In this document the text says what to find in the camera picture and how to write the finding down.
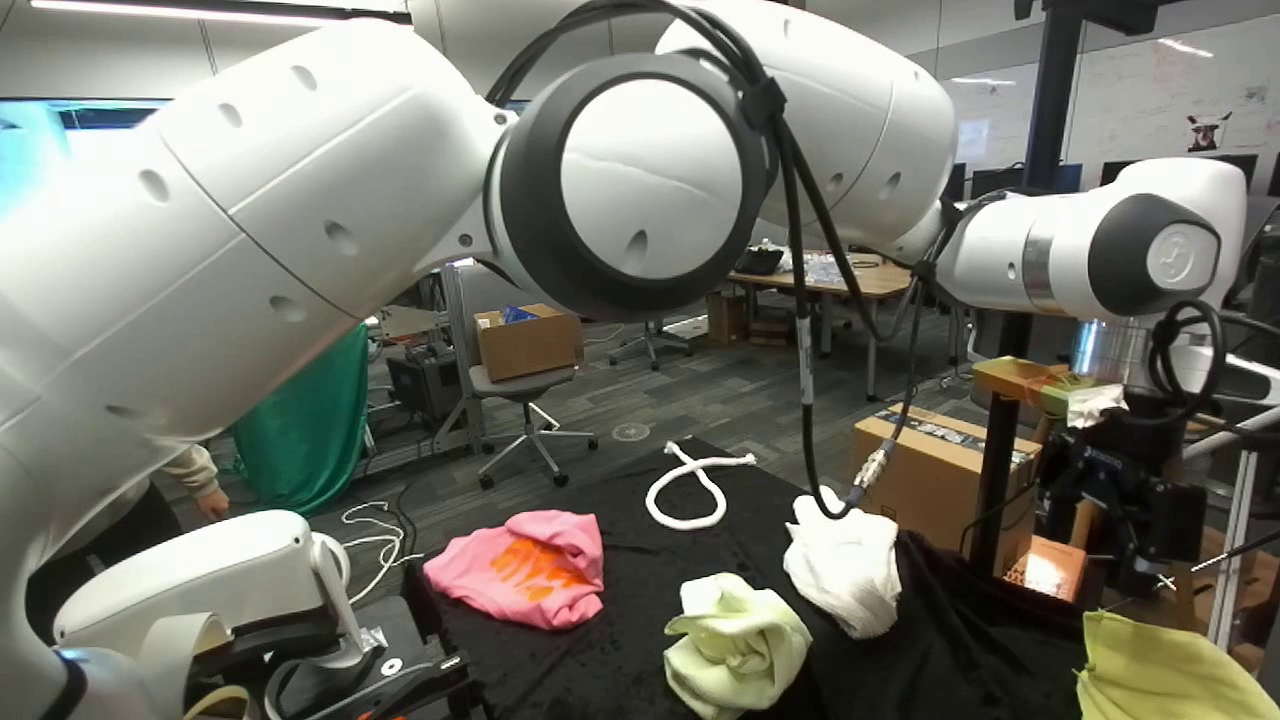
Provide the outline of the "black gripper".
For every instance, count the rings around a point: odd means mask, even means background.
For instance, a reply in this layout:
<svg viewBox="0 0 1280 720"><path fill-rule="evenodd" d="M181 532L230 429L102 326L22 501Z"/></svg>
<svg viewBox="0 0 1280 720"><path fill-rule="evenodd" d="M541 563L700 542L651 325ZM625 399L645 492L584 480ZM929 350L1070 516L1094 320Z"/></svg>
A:
<svg viewBox="0 0 1280 720"><path fill-rule="evenodd" d="M1048 539L1090 532L1106 581L1127 595L1178 587L1178 563L1200 556L1209 492L1178 475L1183 411L1106 411L1094 429L1054 435L1035 461Z"/></svg>

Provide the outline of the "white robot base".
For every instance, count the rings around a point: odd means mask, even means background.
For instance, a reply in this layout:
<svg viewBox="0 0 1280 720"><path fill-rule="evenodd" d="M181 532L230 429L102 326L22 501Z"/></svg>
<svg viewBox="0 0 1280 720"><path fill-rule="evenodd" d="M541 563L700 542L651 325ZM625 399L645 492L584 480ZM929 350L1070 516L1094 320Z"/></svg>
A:
<svg viewBox="0 0 1280 720"><path fill-rule="evenodd" d="M53 620L67 658L102 658L131 720L181 720L198 658L245 627L315 620L320 670L357 670L385 636L357 620L347 547L299 513L249 513L154 542L76 587Z"/></svg>

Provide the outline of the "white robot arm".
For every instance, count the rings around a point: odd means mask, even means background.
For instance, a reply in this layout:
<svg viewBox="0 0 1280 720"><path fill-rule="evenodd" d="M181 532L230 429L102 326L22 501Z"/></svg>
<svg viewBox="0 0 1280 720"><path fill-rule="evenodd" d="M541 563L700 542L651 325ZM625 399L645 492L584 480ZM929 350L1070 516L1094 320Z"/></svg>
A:
<svg viewBox="0 0 1280 720"><path fill-rule="evenodd" d="M1242 267L1245 180L1157 154L952 206L952 99L910 54L778 0L610 0L651 52L471 84L408 22L294 35L72 163L0 240L0 574L294 379L432 264L642 320L711 292L784 184L834 234L995 311L1150 320Z"/></svg>

